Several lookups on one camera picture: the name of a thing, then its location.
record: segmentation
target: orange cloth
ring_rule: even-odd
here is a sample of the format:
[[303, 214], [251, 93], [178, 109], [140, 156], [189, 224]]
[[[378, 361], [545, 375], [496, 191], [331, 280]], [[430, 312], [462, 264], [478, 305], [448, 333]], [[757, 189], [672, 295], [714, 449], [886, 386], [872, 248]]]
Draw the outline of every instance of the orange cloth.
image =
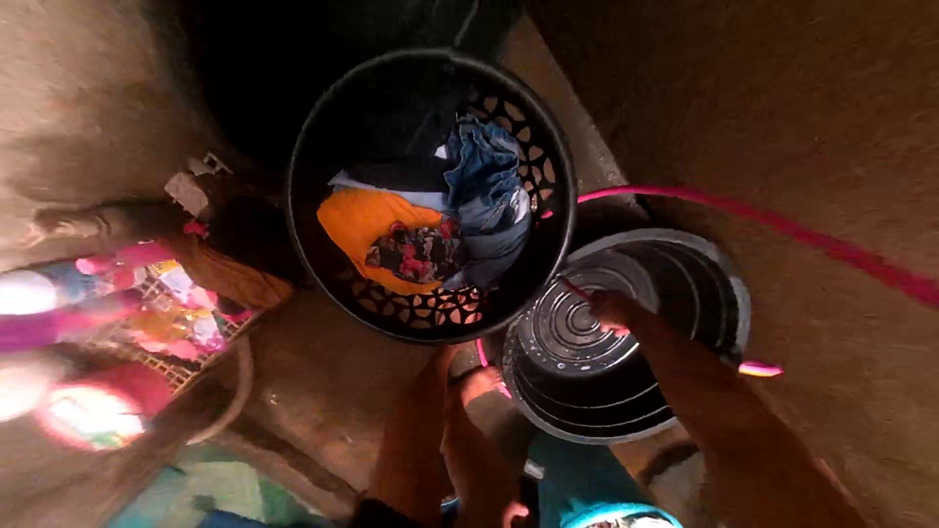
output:
[[437, 227], [442, 216], [435, 210], [414, 207], [396, 194], [364, 189], [336, 191], [316, 211], [323, 229], [339, 249], [346, 252], [363, 277], [402, 295], [426, 293], [439, 288], [441, 282], [410, 283], [395, 277], [391, 270], [365, 266], [368, 248], [378, 237], [387, 234], [394, 222], [402, 222], [408, 229]]

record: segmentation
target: white cloth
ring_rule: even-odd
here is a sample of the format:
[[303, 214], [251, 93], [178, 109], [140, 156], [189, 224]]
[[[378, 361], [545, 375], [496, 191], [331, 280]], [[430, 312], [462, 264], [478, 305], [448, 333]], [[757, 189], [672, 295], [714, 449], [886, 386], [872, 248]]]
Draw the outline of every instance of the white cloth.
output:
[[350, 187], [352, 189], [364, 189], [366, 191], [381, 191], [383, 193], [397, 194], [414, 206], [431, 210], [438, 210], [440, 212], [447, 211], [447, 194], [445, 193], [414, 193], [412, 191], [394, 191], [392, 189], [381, 189], [374, 185], [361, 183], [355, 179], [352, 179], [344, 170], [339, 171], [339, 174], [332, 177], [330, 180], [330, 185], [336, 188]]

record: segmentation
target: white object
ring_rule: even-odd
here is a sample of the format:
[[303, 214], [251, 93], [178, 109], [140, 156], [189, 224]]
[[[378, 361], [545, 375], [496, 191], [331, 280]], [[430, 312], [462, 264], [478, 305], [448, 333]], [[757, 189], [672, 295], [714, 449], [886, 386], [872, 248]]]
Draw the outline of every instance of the white object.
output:
[[53, 281], [41, 273], [17, 270], [0, 275], [0, 314], [40, 314], [58, 307]]
[[70, 371], [68, 362], [44, 350], [0, 354], [0, 422], [31, 412]]

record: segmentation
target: laundry basket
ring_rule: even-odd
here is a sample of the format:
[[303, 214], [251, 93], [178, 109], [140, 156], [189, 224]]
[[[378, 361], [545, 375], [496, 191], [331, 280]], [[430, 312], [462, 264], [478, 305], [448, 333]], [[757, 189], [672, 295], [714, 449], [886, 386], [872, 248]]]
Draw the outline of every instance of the laundry basket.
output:
[[[422, 110], [411, 118], [413, 108]], [[518, 174], [531, 197], [531, 233], [494, 289], [399, 295], [363, 278], [326, 234], [316, 210], [345, 165], [440, 145], [448, 119], [473, 114], [516, 137]], [[286, 214], [306, 270], [353, 317], [406, 341], [466, 341], [508, 324], [561, 266], [574, 230], [577, 182], [560, 128], [514, 75], [452, 50], [403, 50], [365, 62], [314, 106], [294, 148]], [[549, 218], [542, 216], [551, 211]]]

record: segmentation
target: foot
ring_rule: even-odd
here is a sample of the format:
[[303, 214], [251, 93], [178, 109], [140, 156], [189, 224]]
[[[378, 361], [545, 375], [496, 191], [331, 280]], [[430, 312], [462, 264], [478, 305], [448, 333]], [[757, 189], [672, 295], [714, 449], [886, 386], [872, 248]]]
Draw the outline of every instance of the foot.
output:
[[495, 366], [484, 366], [460, 381], [457, 389], [465, 407], [472, 400], [496, 389], [502, 383], [502, 375]]

